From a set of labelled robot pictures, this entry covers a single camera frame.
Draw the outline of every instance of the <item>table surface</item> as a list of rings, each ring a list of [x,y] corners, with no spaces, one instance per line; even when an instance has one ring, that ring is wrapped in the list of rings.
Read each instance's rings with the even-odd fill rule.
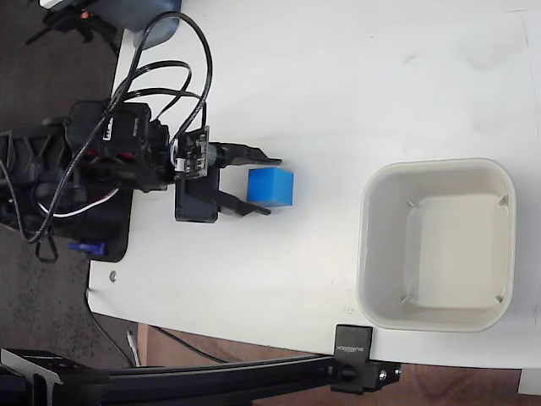
[[[92,262],[93,311],[245,343],[331,354],[335,325],[368,326],[358,307],[360,201],[392,162],[483,156],[517,192],[515,292],[480,333],[376,329],[371,357],[405,363],[541,367],[541,13],[522,0],[185,0],[215,74],[213,140],[259,146],[295,172],[293,207],[268,217],[174,220],[174,188],[136,193],[128,252]],[[115,84],[133,55],[126,33]],[[187,25],[144,52],[178,58],[202,87],[205,60]],[[180,87],[152,72],[135,87]],[[169,99],[147,102],[154,114]],[[175,131],[191,101],[161,121]],[[221,188],[246,195],[248,167]],[[109,273],[117,273],[111,283]]]

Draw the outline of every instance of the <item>white plastic bin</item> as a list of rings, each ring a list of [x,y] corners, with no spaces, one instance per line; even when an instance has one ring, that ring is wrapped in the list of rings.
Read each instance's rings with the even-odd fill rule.
[[[489,159],[397,163],[363,194],[358,302],[376,326],[479,332],[511,302],[516,192]]]

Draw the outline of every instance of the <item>blue connector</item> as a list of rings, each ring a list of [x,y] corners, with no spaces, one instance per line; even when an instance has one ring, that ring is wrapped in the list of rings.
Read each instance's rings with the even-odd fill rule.
[[[98,243],[98,244],[68,243],[68,248],[70,250],[86,252],[88,254],[92,254],[96,256],[104,256],[106,244],[105,243]]]

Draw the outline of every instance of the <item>blue cube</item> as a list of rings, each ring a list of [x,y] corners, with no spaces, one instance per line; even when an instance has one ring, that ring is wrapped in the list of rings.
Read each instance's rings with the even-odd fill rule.
[[[293,204],[293,173],[279,167],[250,169],[248,201],[265,207]]]

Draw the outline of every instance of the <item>gray floor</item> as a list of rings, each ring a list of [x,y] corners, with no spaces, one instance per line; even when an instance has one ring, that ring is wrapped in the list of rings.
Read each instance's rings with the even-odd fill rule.
[[[25,46],[44,13],[37,0],[0,0],[0,129],[66,115],[74,102],[111,91],[116,59],[101,41],[82,45],[77,33],[53,32]],[[47,349],[89,366],[125,366],[85,313],[89,262],[65,244],[57,242],[58,263],[44,265],[34,246],[0,228],[0,348]],[[135,325],[99,320],[128,351],[124,332]]]

